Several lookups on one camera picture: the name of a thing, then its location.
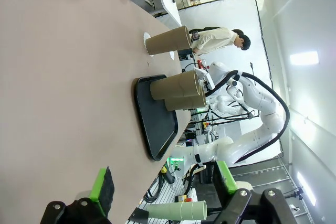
man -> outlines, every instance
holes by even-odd
[[[241,50],[249,49],[250,39],[242,30],[229,30],[225,27],[206,27],[204,29],[193,29],[189,33],[198,31],[199,40],[193,41],[192,49],[196,55],[207,54],[225,46],[234,45]]]

screw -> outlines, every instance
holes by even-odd
[[[243,191],[240,191],[240,195],[245,197],[247,195],[247,191],[243,190]]]

tray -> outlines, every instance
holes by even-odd
[[[155,101],[151,96],[152,81],[165,75],[140,78],[134,87],[134,100],[149,155],[159,161],[177,135],[178,122],[175,111],[167,111],[164,100]]]

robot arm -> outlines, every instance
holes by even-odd
[[[222,74],[228,72],[227,70],[221,70]],[[214,83],[218,84],[220,81],[219,74],[213,74],[217,76]],[[285,130],[284,125],[288,123],[289,114],[286,113],[286,123],[284,123],[282,116],[276,111],[276,97],[256,87],[246,77],[241,76],[239,82],[243,85],[243,97],[246,105],[261,111],[262,126],[242,135],[235,142],[230,137],[224,137],[201,146],[175,148],[171,157],[174,160],[173,166],[180,168],[175,172],[176,176],[183,176],[192,164],[205,163],[214,159],[225,161],[227,166],[230,167],[244,155],[267,144],[275,134],[282,134]]]

